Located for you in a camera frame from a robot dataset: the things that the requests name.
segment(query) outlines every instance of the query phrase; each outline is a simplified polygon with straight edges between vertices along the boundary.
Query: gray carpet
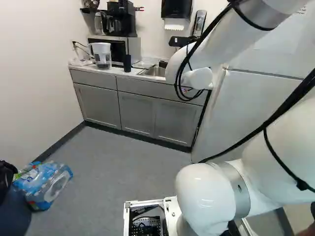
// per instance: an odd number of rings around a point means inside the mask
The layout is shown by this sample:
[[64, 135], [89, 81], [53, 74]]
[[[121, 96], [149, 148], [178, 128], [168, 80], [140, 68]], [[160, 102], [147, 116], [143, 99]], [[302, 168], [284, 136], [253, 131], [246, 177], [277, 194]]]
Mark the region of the gray carpet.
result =
[[68, 164], [74, 178], [33, 214], [27, 236], [123, 236], [124, 202], [173, 196], [190, 155], [85, 127], [49, 160]]

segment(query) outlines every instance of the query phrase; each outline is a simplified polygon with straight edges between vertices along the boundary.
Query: water bottle pack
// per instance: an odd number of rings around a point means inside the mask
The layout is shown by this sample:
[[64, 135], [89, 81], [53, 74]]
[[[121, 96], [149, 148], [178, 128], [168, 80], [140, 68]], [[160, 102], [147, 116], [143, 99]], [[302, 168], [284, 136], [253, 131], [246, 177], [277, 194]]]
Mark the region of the water bottle pack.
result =
[[47, 210], [73, 177], [67, 165], [54, 161], [30, 163], [24, 170], [13, 185], [24, 192], [34, 210]]

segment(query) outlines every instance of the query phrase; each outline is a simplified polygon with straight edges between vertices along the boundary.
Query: sink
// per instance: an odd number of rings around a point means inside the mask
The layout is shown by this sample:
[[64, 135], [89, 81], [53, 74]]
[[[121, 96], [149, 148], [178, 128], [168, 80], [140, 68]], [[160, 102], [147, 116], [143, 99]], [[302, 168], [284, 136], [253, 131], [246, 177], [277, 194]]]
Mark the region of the sink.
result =
[[139, 75], [146, 75], [146, 76], [157, 76], [157, 77], [164, 77], [165, 78], [165, 68], [154, 66], [148, 70], [144, 70]]

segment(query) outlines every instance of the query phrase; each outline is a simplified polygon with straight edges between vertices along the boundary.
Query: coffee maker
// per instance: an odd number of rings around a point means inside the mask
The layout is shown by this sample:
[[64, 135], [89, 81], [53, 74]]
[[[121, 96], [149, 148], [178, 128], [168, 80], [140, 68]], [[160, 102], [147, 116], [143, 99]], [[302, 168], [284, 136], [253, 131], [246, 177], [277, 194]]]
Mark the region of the coffee maker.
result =
[[137, 37], [133, 3], [128, 0], [107, 2], [107, 10], [100, 11], [102, 34], [119, 37]]

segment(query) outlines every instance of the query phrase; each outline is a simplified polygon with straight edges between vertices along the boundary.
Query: microwave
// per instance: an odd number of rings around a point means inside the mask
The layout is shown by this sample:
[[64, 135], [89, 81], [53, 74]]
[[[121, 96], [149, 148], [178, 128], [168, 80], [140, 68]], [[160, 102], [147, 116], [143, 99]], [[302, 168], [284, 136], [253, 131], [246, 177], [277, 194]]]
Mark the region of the microwave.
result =
[[90, 35], [88, 43], [110, 43], [113, 65], [124, 65], [125, 55], [131, 55], [131, 64], [141, 61], [141, 39], [139, 37], [115, 37]]

